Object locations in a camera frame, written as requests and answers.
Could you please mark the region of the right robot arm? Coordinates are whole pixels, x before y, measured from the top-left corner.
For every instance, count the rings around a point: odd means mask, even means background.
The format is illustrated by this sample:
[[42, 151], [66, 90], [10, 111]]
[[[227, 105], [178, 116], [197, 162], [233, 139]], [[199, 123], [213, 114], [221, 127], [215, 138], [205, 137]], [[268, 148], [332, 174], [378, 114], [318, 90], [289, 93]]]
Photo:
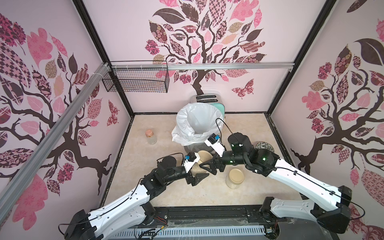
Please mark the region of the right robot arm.
[[231, 149], [226, 150], [220, 136], [212, 134], [205, 140], [213, 148], [215, 155], [200, 167], [215, 175], [223, 172], [226, 166], [244, 165], [255, 174], [279, 181], [306, 196], [301, 201], [286, 201], [267, 197], [261, 212], [276, 218], [296, 218], [318, 223], [324, 229], [343, 234], [351, 221], [352, 190], [346, 186], [335, 187], [319, 181], [290, 165], [277, 154], [267, 149], [256, 149], [248, 136], [231, 134], [228, 138]]

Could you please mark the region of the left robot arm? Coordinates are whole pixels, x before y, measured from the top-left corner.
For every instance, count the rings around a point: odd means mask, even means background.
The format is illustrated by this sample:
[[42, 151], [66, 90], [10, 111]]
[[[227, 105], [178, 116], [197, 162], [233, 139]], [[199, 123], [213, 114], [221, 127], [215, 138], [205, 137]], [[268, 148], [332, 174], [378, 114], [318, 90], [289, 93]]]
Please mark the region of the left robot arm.
[[196, 186], [208, 174], [195, 174], [191, 170], [200, 161], [198, 153], [189, 153], [180, 166], [173, 156], [162, 158], [157, 167], [141, 178], [137, 186], [127, 194], [103, 206], [86, 213], [77, 212], [66, 231], [66, 240], [108, 240], [124, 229], [140, 224], [150, 224], [156, 211], [150, 201], [163, 193], [174, 181], [185, 179]]

